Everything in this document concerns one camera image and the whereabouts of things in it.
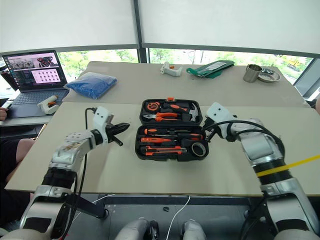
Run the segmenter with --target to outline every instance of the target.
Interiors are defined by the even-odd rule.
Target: toolbox
[[[142,160],[178,162],[203,160],[209,153],[199,104],[194,100],[147,99],[143,101],[135,153]]]

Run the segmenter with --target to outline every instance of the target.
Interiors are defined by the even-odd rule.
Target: laptop
[[[69,90],[63,87],[67,80],[55,50],[2,57],[11,72],[12,84],[20,90],[10,107],[10,118],[46,116],[37,104],[57,95],[56,103],[60,105],[68,94]]]

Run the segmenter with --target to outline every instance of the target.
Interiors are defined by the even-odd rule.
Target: blue bag
[[[83,74],[77,81],[67,83],[64,87],[74,90],[85,97],[98,99],[117,83],[114,76],[95,72]]]

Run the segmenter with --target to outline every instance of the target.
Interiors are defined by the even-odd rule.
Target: yellow cable
[[[317,160],[317,159],[320,159],[320,155],[315,155],[315,156],[312,156],[312,157],[309,157],[309,158],[306,158],[304,160],[297,161],[297,162],[294,162],[294,163],[291,163],[291,164],[288,164],[288,165],[278,166],[278,167],[275,167],[275,168],[272,168],[272,169],[260,171],[260,172],[257,172],[256,175],[258,177],[262,177],[262,176],[265,176],[265,175],[274,174],[274,173],[277,173],[277,172],[281,172],[281,171],[288,170],[290,168],[299,166],[301,164],[309,163],[309,162]]]

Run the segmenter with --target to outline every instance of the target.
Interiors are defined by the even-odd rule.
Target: metal plate
[[[259,73],[257,78],[260,81],[265,82],[265,83],[275,83],[280,80],[280,75],[273,70],[264,68],[264,69],[262,69],[262,72]]]

